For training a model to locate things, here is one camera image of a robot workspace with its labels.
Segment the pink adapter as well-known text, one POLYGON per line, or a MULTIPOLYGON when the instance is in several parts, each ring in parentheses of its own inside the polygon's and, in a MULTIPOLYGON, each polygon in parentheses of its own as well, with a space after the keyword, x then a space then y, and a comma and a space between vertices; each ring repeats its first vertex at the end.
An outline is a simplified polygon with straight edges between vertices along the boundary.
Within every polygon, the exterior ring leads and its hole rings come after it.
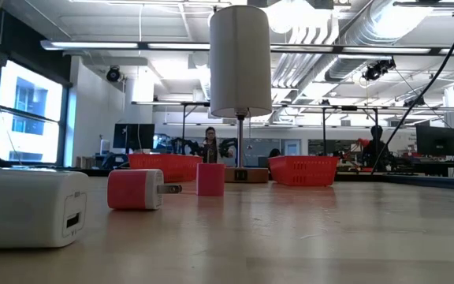
POLYGON ((196 195, 197 196, 224 196, 225 165, 213 163, 213 151, 207 150, 204 155, 206 162, 196 167, 196 195))

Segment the red and white adapter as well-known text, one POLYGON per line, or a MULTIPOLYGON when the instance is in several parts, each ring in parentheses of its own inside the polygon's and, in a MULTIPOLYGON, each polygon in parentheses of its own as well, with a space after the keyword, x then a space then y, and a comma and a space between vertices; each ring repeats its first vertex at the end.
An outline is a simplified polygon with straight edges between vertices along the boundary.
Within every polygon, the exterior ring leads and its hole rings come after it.
POLYGON ((181 192, 181 185, 164 184, 161 170, 114 170, 107 180, 107 205, 114 210, 158 210, 164 194, 181 192))

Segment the red plastic basket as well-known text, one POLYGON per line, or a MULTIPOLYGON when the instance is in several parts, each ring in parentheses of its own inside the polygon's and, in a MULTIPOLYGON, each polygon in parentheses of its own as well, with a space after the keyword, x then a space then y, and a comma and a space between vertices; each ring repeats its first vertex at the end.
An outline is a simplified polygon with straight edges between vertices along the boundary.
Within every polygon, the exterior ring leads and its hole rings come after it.
POLYGON ((269 158, 274 181, 288 186, 333 184, 339 158, 334 156, 278 156, 269 158))
POLYGON ((199 156, 175 154, 128 154, 131 169, 159 169, 164 182, 194 181, 199 156))

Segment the white shade table lamp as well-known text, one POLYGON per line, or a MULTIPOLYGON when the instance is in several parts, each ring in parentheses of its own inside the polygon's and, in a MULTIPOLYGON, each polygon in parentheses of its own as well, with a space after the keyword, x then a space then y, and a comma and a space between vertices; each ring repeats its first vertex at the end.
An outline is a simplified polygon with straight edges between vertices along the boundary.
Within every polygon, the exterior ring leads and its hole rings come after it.
POLYGON ((210 113, 237 120, 237 164, 225 180, 266 183, 266 168, 243 162, 244 121, 272 113, 270 27, 266 13, 254 6, 229 6, 210 20, 210 113))

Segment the black computer monitor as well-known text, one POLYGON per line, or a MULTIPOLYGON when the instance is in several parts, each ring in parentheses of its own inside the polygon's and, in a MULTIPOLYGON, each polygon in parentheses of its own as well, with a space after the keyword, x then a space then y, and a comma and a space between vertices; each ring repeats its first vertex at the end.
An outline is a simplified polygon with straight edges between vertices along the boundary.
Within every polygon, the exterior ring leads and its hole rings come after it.
POLYGON ((113 147, 129 150, 152 149, 154 124, 118 123, 114 126, 113 147))
POLYGON ((454 129, 416 126, 417 152, 422 155, 453 156, 454 129))

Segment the long ceiling light bar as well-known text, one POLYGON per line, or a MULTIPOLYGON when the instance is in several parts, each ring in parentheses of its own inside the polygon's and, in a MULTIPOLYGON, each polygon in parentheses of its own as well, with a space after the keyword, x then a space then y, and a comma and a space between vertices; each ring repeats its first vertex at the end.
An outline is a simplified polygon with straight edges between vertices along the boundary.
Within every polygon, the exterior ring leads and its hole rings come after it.
MULTIPOLYGON (((209 51, 209 43, 178 42, 60 42, 42 40, 44 50, 154 50, 154 51, 209 51)), ((403 46, 341 46, 324 44, 271 44, 272 53, 295 54, 351 54, 445 56, 450 48, 403 46)))

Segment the large window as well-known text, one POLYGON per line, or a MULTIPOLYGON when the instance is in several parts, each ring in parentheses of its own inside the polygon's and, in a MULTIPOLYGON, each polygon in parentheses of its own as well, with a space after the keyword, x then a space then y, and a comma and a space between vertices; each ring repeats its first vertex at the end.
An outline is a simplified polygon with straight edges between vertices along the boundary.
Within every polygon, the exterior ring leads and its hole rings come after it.
POLYGON ((15 62, 0 67, 0 158, 55 164, 61 156, 66 89, 15 62))

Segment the black background desk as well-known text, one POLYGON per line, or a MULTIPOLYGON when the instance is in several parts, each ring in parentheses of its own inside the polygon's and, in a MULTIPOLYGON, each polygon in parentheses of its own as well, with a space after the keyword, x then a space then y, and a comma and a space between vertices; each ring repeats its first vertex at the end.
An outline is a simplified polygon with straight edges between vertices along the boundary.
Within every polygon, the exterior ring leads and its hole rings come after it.
POLYGON ((454 170, 454 161, 446 162, 415 162, 399 161, 391 166, 392 172, 398 173, 420 173, 430 176, 447 177, 448 170, 454 170))

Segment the silver ventilation duct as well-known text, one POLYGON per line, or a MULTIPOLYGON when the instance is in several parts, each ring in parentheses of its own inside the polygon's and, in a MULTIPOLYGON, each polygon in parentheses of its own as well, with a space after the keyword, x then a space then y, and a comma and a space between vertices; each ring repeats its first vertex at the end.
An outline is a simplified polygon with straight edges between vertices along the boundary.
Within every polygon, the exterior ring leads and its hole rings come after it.
POLYGON ((394 45, 415 29, 433 11, 432 7, 395 6, 394 2, 417 0, 374 0, 359 19, 340 37, 340 45, 394 45))

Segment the black aluminium table frame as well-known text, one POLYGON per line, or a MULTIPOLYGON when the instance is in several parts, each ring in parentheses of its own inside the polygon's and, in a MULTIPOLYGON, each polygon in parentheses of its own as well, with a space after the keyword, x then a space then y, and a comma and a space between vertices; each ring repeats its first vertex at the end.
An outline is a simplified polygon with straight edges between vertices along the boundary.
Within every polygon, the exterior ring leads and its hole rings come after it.
MULTIPOLYGON (((0 166, 11 166, 10 162, 0 158, 0 166)), ((404 185, 417 185, 435 187, 442 189, 454 189, 454 178, 452 177, 426 177, 399 174, 336 174, 334 181, 348 182, 385 182, 404 185)))

